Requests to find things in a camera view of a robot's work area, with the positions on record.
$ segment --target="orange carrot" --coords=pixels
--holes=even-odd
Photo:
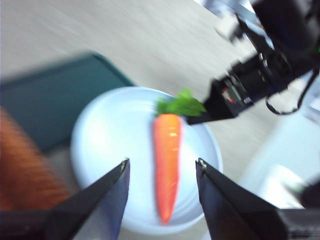
[[[181,119],[161,114],[154,122],[156,198],[163,224],[171,219],[178,192]]]
[[[205,111],[187,88],[170,102],[161,99],[157,103],[158,117],[153,125],[155,188],[158,213],[163,224],[167,224],[172,217],[178,193],[183,126],[179,115],[198,116]]]

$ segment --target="carrot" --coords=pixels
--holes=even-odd
[[[161,114],[154,122],[156,196],[161,220],[171,219],[178,192],[181,120],[176,114]]]
[[[182,120],[179,115],[198,116],[204,106],[187,88],[176,99],[157,103],[158,116],[153,125],[155,188],[158,213],[165,225],[172,217],[179,186],[179,154]]]

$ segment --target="brown object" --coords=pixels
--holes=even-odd
[[[1,107],[0,210],[49,209],[70,196],[46,157]]]

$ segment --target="table surface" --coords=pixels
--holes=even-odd
[[[2,0],[1,77],[12,77],[84,51],[96,51],[136,85],[175,95],[191,88],[199,100],[210,81],[237,59],[254,53],[248,40],[220,38],[220,20],[192,0]],[[263,102],[237,119],[208,124],[220,146],[224,173],[238,180],[280,117]],[[50,163],[75,189],[68,148],[49,154]],[[168,240],[201,239],[202,219]],[[120,240],[159,240],[121,229]]]

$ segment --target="white object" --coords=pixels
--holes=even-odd
[[[222,171],[218,145],[204,124],[183,121],[180,182],[173,216],[162,225],[155,195],[153,122],[159,98],[168,94],[144,87],[122,87],[95,98],[79,116],[71,141],[72,165],[82,188],[130,159],[130,184],[122,226],[147,235],[180,232],[204,214],[196,179],[198,158]]]
[[[274,165],[259,189],[258,196],[279,209],[301,209],[296,194],[308,184],[288,168]]]

